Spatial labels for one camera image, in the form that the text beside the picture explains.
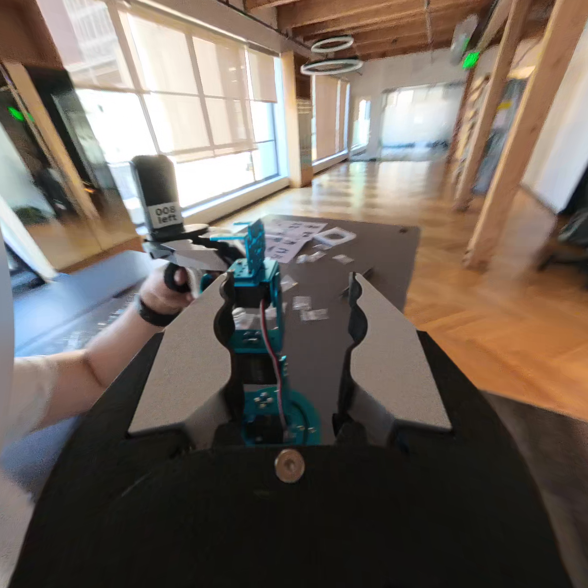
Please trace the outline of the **wooden support post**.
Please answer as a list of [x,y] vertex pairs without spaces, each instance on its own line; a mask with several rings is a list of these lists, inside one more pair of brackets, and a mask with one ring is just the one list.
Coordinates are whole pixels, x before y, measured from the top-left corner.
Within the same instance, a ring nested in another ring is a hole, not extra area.
[[511,136],[467,247],[465,268],[485,271],[504,231],[513,200],[587,22],[587,1],[556,1]]
[[522,26],[526,18],[526,4],[513,1],[506,19],[505,29],[500,41],[498,54],[492,75],[487,85],[486,97],[477,118],[477,125],[472,135],[470,150],[466,159],[460,182],[456,188],[453,210],[464,212],[472,199],[472,187],[476,179],[484,147],[489,137],[500,99],[503,94],[506,77],[516,53]]

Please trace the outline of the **printed paper instruction sheet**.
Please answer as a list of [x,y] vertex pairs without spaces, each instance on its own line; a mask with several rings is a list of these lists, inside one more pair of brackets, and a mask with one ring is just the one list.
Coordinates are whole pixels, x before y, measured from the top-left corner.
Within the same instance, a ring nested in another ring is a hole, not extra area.
[[327,223],[270,218],[262,220],[265,233],[265,258],[287,264],[291,262]]

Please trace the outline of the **white cutout paper card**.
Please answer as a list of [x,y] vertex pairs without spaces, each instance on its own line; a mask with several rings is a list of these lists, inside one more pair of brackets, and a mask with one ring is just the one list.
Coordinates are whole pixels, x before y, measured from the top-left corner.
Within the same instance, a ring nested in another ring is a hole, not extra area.
[[326,245],[328,247],[334,247],[343,245],[356,238],[354,232],[347,231],[340,227],[334,227],[322,232],[319,232],[313,236],[313,239],[319,244]]

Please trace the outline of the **dark chair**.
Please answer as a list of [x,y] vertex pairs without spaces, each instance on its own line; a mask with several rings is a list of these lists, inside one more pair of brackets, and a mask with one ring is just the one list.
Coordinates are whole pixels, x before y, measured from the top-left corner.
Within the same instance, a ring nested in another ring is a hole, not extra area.
[[537,271],[555,266],[574,267],[587,276],[587,203],[561,217],[543,249]]

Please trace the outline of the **blue toy robot arm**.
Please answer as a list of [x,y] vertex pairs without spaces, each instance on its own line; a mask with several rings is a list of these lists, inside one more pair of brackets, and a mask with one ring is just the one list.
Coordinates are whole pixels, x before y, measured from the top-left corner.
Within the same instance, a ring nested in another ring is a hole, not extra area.
[[[241,424],[246,445],[319,445],[320,417],[302,393],[293,390],[288,361],[283,354],[285,316],[281,271],[277,261],[265,258],[265,233],[260,220],[249,224],[241,241],[245,257],[234,259],[228,269],[234,275],[236,307],[259,312],[249,329],[237,329],[229,348],[236,353],[238,373],[245,393]],[[267,321],[265,309],[272,303],[277,320]]]

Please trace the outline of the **black wristband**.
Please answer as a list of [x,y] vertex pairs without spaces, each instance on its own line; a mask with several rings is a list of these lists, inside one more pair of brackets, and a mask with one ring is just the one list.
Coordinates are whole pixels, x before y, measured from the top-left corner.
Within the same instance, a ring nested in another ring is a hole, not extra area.
[[163,314],[154,311],[147,304],[145,304],[143,299],[138,294],[135,296],[134,306],[139,317],[154,327],[165,328],[181,314],[181,311],[175,312],[173,314]]

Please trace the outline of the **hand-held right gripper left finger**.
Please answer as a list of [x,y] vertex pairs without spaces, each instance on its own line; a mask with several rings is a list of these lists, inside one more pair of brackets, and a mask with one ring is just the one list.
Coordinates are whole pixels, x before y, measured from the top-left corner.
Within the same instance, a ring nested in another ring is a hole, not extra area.
[[226,272],[165,328],[131,435],[176,429],[188,437],[213,437],[219,426],[241,424],[245,393],[229,348],[234,301],[234,275]]

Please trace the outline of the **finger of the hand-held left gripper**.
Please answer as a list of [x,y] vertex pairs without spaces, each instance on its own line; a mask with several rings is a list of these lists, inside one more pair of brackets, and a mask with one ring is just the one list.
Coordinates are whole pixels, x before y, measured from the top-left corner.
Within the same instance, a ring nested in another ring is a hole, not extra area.
[[224,273],[229,269],[229,263],[218,250],[192,242],[153,242],[152,258],[192,270]]
[[216,251],[222,258],[241,259],[245,257],[245,250],[241,245],[235,245],[231,239],[213,239],[208,231],[187,231],[183,237],[193,245]]

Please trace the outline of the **scattered clear plastic parts bags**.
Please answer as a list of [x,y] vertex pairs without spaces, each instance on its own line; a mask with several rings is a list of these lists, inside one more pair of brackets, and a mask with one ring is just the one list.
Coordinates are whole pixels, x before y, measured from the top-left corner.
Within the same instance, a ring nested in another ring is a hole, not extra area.
[[[348,255],[345,254],[338,254],[334,256],[333,259],[344,265],[347,265],[355,261],[353,258],[350,258]],[[297,282],[295,282],[289,275],[284,275],[281,277],[282,293],[292,289],[296,285]],[[299,311],[301,320],[316,321],[325,320],[328,318],[328,311],[326,309],[313,310],[311,306],[311,298],[309,298],[308,296],[295,296],[293,298],[292,309],[294,311]],[[249,329],[251,327],[252,322],[256,318],[261,317],[259,312],[249,312],[244,307],[236,307],[232,311],[232,314],[234,319],[236,320],[237,329]],[[272,303],[269,303],[269,306],[267,306],[265,309],[265,319],[267,321],[277,320],[277,308]]]

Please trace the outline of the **person's left forearm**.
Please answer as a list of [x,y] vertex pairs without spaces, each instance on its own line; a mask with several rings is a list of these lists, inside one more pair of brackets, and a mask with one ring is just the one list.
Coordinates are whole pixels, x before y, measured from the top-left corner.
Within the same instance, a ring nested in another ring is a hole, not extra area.
[[38,429],[86,413],[145,344],[163,330],[129,307],[85,349],[47,356],[55,383]]

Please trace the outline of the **person's left hand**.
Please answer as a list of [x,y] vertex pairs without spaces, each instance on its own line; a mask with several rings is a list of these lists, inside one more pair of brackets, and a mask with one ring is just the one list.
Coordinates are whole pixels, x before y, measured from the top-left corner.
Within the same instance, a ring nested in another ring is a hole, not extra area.
[[152,270],[139,290],[144,305],[159,315],[172,316],[186,309],[193,301],[187,270],[173,263]]

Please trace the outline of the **beige window roller blinds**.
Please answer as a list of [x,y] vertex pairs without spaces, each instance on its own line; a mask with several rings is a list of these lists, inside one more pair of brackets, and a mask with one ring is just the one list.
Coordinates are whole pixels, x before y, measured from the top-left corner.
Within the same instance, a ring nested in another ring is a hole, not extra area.
[[251,152],[261,105],[277,102],[275,58],[137,1],[38,1],[107,162]]

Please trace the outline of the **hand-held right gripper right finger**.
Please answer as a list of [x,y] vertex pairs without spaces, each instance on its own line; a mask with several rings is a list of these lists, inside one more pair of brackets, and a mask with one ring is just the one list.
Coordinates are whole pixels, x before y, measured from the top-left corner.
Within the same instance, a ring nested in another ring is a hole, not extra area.
[[352,435],[388,445],[403,429],[453,427],[414,325],[363,275],[349,276],[348,332],[337,409],[338,442]]

